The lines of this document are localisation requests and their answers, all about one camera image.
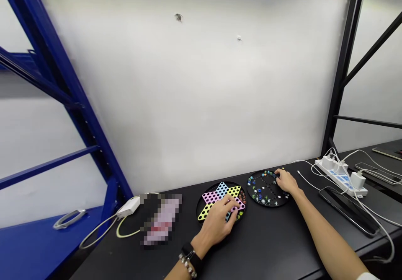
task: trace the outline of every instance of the black watch strap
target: black watch strap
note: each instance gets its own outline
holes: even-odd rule
[[[188,261],[194,266],[194,269],[196,270],[197,274],[201,273],[202,270],[202,260],[200,257],[197,256],[197,254],[194,251],[193,246],[191,243],[186,242],[183,247],[181,248],[181,251],[184,255],[184,257],[187,258]]]

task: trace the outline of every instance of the phone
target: phone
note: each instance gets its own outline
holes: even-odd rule
[[[374,176],[380,180],[383,180],[393,186],[396,185],[397,183],[402,182],[402,178],[397,177],[396,175],[393,175],[381,169],[377,169],[376,167],[373,167],[366,163],[357,163],[355,167],[359,170],[364,170],[363,172],[370,174],[371,176]]]
[[[397,160],[402,161],[402,154],[399,153],[399,152],[392,152],[392,151],[385,150],[385,149],[381,149],[381,148],[377,148],[377,147],[373,148],[372,150],[373,150],[374,152],[381,153],[381,154],[384,154],[384,155],[386,155],[386,156],[389,156],[389,157],[392,157],[392,158],[396,158]]]
[[[319,193],[322,198],[330,203],[366,236],[374,237],[380,231],[379,225],[357,202],[352,201],[332,187],[325,187],[320,190]]]

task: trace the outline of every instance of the blue shelf frame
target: blue shelf frame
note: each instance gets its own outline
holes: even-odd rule
[[[132,198],[133,193],[42,1],[8,1],[33,49],[27,53],[9,53],[0,47],[0,70],[14,72],[63,104],[86,148],[0,179],[0,189],[90,154],[108,185],[100,223]]]

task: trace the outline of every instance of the white wall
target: white wall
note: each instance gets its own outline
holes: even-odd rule
[[[402,0],[363,0],[349,71],[402,11]],[[340,115],[402,123],[402,28],[399,27],[346,86]],[[339,120],[339,151],[401,139],[402,130]]]
[[[32,48],[7,0],[0,0],[0,17],[0,46]],[[61,104],[6,71],[0,71],[0,118],[0,179],[85,148]],[[83,156],[0,190],[0,228],[100,206],[105,192],[91,156]]]
[[[347,0],[43,1],[134,193],[320,152]]]

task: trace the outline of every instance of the bracelet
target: bracelet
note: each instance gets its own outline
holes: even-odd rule
[[[184,264],[184,267],[187,269],[191,278],[193,278],[193,279],[197,278],[197,273],[191,266],[188,265],[187,258],[183,254],[180,254],[179,259],[181,259],[181,263]]]

